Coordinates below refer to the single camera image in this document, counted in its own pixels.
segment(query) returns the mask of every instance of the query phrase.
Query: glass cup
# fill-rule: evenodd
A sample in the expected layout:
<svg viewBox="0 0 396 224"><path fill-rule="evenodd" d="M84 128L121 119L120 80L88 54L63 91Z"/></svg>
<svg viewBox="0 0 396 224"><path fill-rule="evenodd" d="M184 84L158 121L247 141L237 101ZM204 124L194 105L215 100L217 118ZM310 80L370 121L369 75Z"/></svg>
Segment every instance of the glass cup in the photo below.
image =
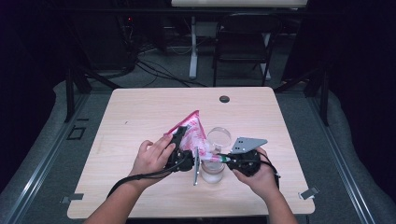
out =
<svg viewBox="0 0 396 224"><path fill-rule="evenodd" d="M207 135L207 141L210 144L210 152L218 154L222 149L231 144L231 135L225 128L216 127ZM220 182L223 177L224 163L214 161L202 161L201 175L204 181L209 184Z"/></svg>

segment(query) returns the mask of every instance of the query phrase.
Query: gray carpet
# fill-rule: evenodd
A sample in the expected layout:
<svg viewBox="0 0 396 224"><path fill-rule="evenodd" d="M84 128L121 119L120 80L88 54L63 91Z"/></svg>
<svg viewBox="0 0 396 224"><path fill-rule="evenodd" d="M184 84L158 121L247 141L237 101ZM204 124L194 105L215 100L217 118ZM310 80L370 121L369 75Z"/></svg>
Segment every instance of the gray carpet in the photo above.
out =
<svg viewBox="0 0 396 224"><path fill-rule="evenodd" d="M273 63L270 66L272 79L267 82L270 87L280 85L280 78L292 45L292 39L284 36L277 43ZM206 86L210 86L212 83L211 50L210 45L205 46L203 44L200 47L198 78L194 80ZM189 53L180 55L169 50L165 55L158 50L152 50L140 55L139 59L155 66L158 70L164 71L155 63L160 64L175 76L189 80ZM224 74L227 74L229 67L224 66L222 69L224 69ZM238 70L240 73L248 72L243 67L238 69L241 69ZM252 74L247 74L247 76L257 77L259 73L260 71L256 71ZM139 67L136 67L127 76L116 77L111 80L126 88L144 88L146 86L155 88L184 87L178 81L149 75ZM71 121L71 124L67 126L66 133L69 133L74 125L76 127L85 127L86 130L80 140L67 140L67 134L61 135L62 141L59 143L59 153L55 155L54 163L51 165L41 186L37 188L38 191L34 199L30 204L27 204L27 209L19 216L18 221L20 223L81 222L80 220L72 220L67 217L68 204L60 203L60 200L63 196L67 196L75 190L111 93L108 87L98 81L90 79L90 82L93 86L92 94L81 96L80 99L85 99L83 101L85 104L82 105L81 110L77 113L74 120ZM219 84L240 85L240 82L234 81L231 84ZM260 85L260 82L249 81L243 83L243 85ZM308 217L300 216L298 220L300 223L307 223L308 221L309 223L362 223L350 199L346 185L335 166L328 136L322 130L320 120L317 118L317 111L312 108L312 101L315 101L315 99L304 97L301 92L303 86L304 84L301 84L289 92L276 95L289 129L291 140L302 165L308 187L316 186L320 190L320 193L314 199L316 205L315 213ZM18 201L18 197L21 195L26 183L28 183L30 176L34 173L41 160L47 156L47 153L54 145L58 133L64 128L64 90L64 83L55 88L57 103L48 123L37 138L31 153L27 156L20 170L0 195L0 210L2 211L0 223L4 223L12 215L10 214L13 211L12 207ZM347 121L336 97L332 94L329 103L329 123L329 129L332 131L337 145L342 149L349 169L361 189L375 222L392 223L392 221L396 220L395 204L378 188L354 153Z"/></svg>

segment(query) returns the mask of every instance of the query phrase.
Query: black chair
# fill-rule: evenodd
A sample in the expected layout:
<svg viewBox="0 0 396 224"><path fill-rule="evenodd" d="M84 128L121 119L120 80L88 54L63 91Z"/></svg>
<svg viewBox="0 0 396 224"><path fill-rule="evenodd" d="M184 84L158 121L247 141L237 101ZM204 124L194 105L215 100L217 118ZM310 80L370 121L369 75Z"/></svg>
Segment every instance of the black chair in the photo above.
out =
<svg viewBox="0 0 396 224"><path fill-rule="evenodd" d="M212 67L213 86L216 86L218 62L221 63L266 63L262 86L268 73L275 37L282 28L279 18L258 13L235 13L225 16L218 23L216 47ZM263 35L269 34L265 44Z"/></svg>

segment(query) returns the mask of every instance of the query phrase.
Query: pink plastic bag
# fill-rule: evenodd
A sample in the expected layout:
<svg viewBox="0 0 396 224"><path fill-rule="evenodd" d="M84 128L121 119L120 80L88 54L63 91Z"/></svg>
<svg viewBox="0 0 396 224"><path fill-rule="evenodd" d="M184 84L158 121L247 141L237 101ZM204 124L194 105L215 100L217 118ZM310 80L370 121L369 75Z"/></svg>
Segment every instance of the pink plastic bag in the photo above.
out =
<svg viewBox="0 0 396 224"><path fill-rule="evenodd" d="M204 128L202 127L199 119L199 110L195 110L189 114L179 124L169 130L168 133L175 134L177 132L177 128L180 126L187 127L187 131L180 142L180 149L192 150L192 152L195 153L195 149L198 147L199 155L204 156L209 149L209 144L206 141Z"/></svg>

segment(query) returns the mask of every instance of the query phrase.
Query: wooden table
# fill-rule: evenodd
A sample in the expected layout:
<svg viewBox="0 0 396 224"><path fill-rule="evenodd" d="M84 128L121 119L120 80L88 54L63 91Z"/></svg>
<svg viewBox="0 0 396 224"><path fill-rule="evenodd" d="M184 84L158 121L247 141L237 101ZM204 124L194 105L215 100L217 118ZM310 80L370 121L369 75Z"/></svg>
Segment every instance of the wooden table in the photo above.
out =
<svg viewBox="0 0 396 224"><path fill-rule="evenodd" d="M230 97L222 103L222 95ZM223 127L232 135L265 138L264 145L281 174L280 190L294 214L315 210L312 199L298 192L308 189L288 130L270 88L163 88L119 89L109 100L106 113L67 215L88 217L105 199L113 185L132 169L140 144L156 141L192 111L208 133ZM200 176L192 185L193 170L169 175L148 188L137 201L130 217L232 217L267 215L265 203L226 168L218 184L207 184Z"/></svg>

